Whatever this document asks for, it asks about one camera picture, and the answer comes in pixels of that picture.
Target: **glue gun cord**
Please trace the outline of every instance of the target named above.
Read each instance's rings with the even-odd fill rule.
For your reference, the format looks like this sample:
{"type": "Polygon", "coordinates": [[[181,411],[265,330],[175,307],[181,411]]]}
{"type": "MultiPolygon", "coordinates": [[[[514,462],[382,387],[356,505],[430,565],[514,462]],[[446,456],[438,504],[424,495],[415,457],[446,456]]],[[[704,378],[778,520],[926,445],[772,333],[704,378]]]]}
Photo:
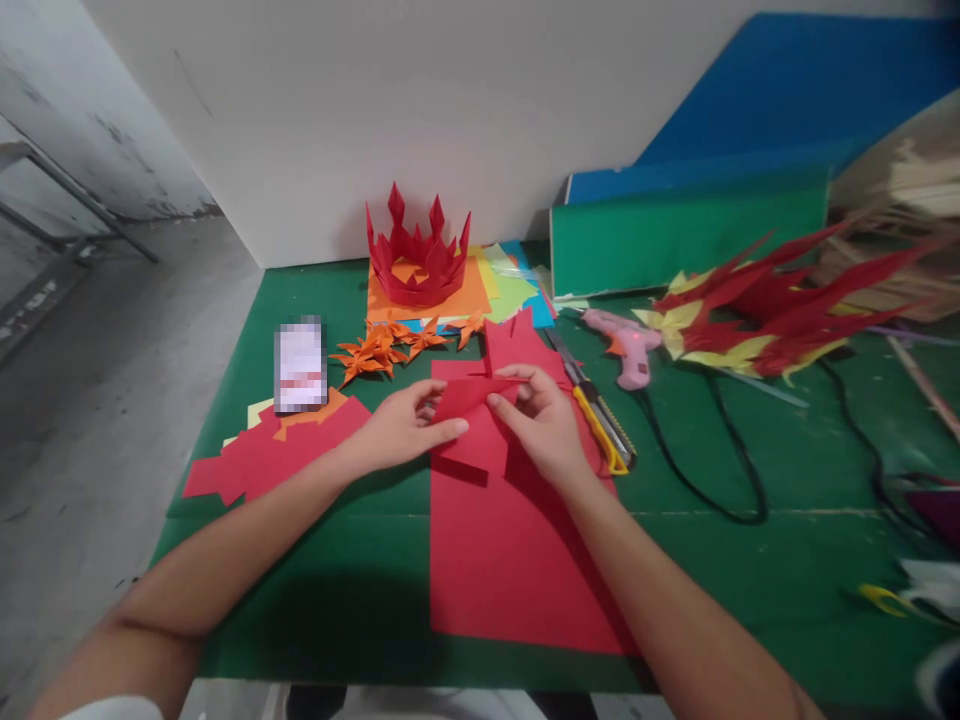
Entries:
{"type": "Polygon", "coordinates": [[[725,508],[723,505],[704,493],[703,490],[694,485],[690,478],[688,478],[683,471],[680,470],[680,466],[677,465],[677,461],[673,457],[673,453],[670,452],[670,446],[667,445],[666,438],[663,436],[663,430],[660,427],[660,421],[657,420],[657,414],[654,412],[653,403],[650,401],[650,396],[647,394],[646,390],[641,390],[638,393],[640,396],[640,405],[647,416],[647,420],[650,422],[650,428],[653,430],[653,436],[656,439],[657,444],[660,446],[660,450],[663,453],[664,459],[667,461],[667,465],[670,466],[673,474],[677,476],[677,479],[680,480],[680,482],[682,482],[690,492],[696,495],[702,503],[713,508],[721,515],[729,518],[735,523],[739,523],[740,525],[761,525],[767,521],[767,517],[769,516],[767,492],[763,487],[763,480],[760,478],[760,473],[757,472],[757,467],[753,462],[753,458],[750,457],[750,453],[747,450],[747,446],[743,442],[743,438],[740,437],[740,433],[733,424],[733,420],[730,419],[726,405],[724,405],[723,402],[723,397],[720,395],[720,388],[717,386],[716,379],[709,372],[706,373],[705,377],[707,380],[707,386],[710,388],[710,393],[713,395],[713,400],[717,404],[717,410],[719,410],[720,417],[723,419],[723,424],[726,426],[727,433],[730,435],[733,446],[737,451],[737,457],[740,459],[740,465],[746,472],[747,479],[750,481],[750,485],[753,488],[753,493],[757,500],[757,509],[752,514],[742,515],[734,510],[725,508]]]}
{"type": "Polygon", "coordinates": [[[867,437],[867,434],[857,424],[857,421],[854,420],[853,413],[850,411],[850,402],[849,398],[847,397],[847,388],[846,385],[844,385],[843,378],[837,374],[836,370],[830,367],[830,364],[826,360],[821,358],[818,363],[820,367],[823,368],[823,371],[833,381],[834,387],[837,390],[837,397],[840,398],[840,414],[843,416],[844,421],[847,423],[850,431],[857,437],[860,443],[867,449],[867,452],[873,458],[873,470],[870,473],[870,489],[873,491],[873,495],[876,498],[880,509],[887,511],[887,517],[891,521],[895,519],[899,520],[908,527],[929,537],[930,531],[917,523],[913,518],[903,512],[903,510],[898,508],[896,503],[894,503],[890,499],[889,495],[887,495],[887,490],[883,482],[883,456],[880,454],[877,446],[873,444],[870,438],[867,437]]]}

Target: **person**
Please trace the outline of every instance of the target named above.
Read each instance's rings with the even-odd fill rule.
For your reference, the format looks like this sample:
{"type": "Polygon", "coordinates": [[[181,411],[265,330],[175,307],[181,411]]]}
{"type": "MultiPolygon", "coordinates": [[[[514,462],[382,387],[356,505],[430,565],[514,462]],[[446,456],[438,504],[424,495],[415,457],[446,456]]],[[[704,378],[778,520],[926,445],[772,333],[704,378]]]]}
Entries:
{"type": "MultiPolygon", "coordinates": [[[[571,404],[553,380],[528,365],[497,374],[526,381],[516,405],[499,395],[487,401],[563,498],[676,717],[823,718],[776,660],[603,488],[584,456],[571,404]]],[[[337,448],[171,551],[82,641],[31,720],[177,718],[204,640],[348,485],[466,431],[463,419],[431,424],[444,387],[424,380],[389,396],[337,448]]]]}

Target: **green tabletop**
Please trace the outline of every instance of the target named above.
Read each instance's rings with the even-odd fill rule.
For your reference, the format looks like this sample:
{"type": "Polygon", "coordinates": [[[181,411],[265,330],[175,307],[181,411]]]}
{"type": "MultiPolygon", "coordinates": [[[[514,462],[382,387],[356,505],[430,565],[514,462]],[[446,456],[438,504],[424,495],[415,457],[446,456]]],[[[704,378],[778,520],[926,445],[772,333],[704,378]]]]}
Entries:
{"type": "MultiPolygon", "coordinates": [[[[331,347],[350,342],[364,331],[366,283],[366,260],[264,274],[192,459],[217,455],[224,438],[244,429],[247,405],[273,394],[275,327],[319,314],[331,347]]],[[[595,306],[627,314],[641,304],[619,297],[595,306]]],[[[619,361],[603,354],[604,340],[563,318],[558,330],[637,447],[637,468],[617,487],[638,522],[816,700],[913,705],[914,669],[949,632],[883,615],[856,593],[862,582],[901,587],[895,560],[918,551],[877,513],[867,484],[869,456],[843,423],[823,371],[794,376],[791,392],[810,402],[807,410],[735,380],[719,381],[770,497],[770,520],[742,527],[703,507],[670,473],[636,398],[615,385],[619,361]]],[[[460,353],[452,345],[431,349],[398,368],[394,381],[363,378],[345,392],[373,410],[393,390],[428,377],[431,359],[479,358],[479,342],[460,353]]],[[[889,470],[960,475],[960,450],[886,342],[864,335],[853,347],[856,357],[837,368],[889,470]]],[[[915,350],[954,405],[960,381],[950,368],[957,354],[915,350]]],[[[662,356],[651,365],[651,398],[688,474],[729,506],[751,508],[703,377],[662,356]]],[[[340,382],[336,362],[330,377],[340,382]]],[[[429,483],[421,460],[350,488],[216,631],[202,674],[554,691],[649,688],[635,660],[431,631],[429,483]]],[[[182,499],[178,490],[154,562],[225,512],[217,496],[182,499]]]]}

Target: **paper flame decoration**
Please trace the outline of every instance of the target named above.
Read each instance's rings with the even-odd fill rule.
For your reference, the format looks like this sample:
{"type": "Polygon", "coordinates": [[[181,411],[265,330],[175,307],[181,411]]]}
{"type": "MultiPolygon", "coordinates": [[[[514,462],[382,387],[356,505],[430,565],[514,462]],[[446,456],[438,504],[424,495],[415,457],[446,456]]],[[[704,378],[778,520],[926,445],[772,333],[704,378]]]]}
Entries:
{"type": "Polygon", "coordinates": [[[797,260],[845,224],[798,238],[756,262],[746,258],[772,235],[768,233],[718,268],[687,279],[680,273],[654,309],[634,310],[649,327],[660,330],[663,344],[674,360],[723,367],[751,377],[774,377],[815,362],[846,343],[864,328],[889,320],[903,306],[877,313],[835,316],[830,310],[844,297],[881,282],[905,265],[939,247],[919,245],[902,252],[855,265],[829,285],[797,288],[813,267],[777,273],[776,268],[797,260]],[[710,322],[710,311],[728,306],[758,327],[743,323],[710,322]]]}
{"type": "Polygon", "coordinates": [[[393,217],[393,230],[390,238],[379,233],[373,241],[373,221],[370,219],[370,205],[367,205],[367,242],[370,246],[370,264],[390,302],[403,307],[433,307],[453,295],[463,285],[464,266],[467,260],[467,243],[470,241],[470,217],[463,226],[459,242],[456,238],[450,245],[441,235],[445,219],[440,207],[440,196],[430,208],[430,235],[421,237],[420,226],[413,229],[411,235],[403,227],[403,214],[406,206],[397,184],[390,192],[390,215],[393,217]],[[404,282],[393,274],[393,265],[401,258],[419,265],[427,274],[423,280],[414,273],[404,282]]]}

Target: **blue paper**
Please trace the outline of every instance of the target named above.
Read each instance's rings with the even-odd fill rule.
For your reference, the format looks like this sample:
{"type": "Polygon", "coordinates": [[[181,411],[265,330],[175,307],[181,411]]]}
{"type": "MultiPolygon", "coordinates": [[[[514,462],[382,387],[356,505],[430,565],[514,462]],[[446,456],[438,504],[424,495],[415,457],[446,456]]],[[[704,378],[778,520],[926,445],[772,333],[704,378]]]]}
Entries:
{"type": "Polygon", "coordinates": [[[787,168],[830,167],[834,158],[849,152],[850,143],[797,145],[743,155],[720,155],[698,160],[636,165],[596,170],[570,176],[566,205],[600,202],[664,190],[735,184],[757,175],[781,173],[787,168]]]}
{"type": "Polygon", "coordinates": [[[523,247],[519,240],[511,240],[507,243],[500,243],[500,247],[507,255],[513,255],[520,266],[520,272],[531,283],[537,286],[537,294],[523,304],[523,309],[533,308],[533,326],[535,328],[553,327],[553,315],[550,314],[550,307],[543,297],[543,288],[537,283],[537,276],[534,275],[530,263],[527,262],[527,256],[523,252],[523,247]]]}
{"type": "Polygon", "coordinates": [[[958,38],[956,20],[760,13],[637,165],[826,143],[839,173],[960,87],[958,38]]]}

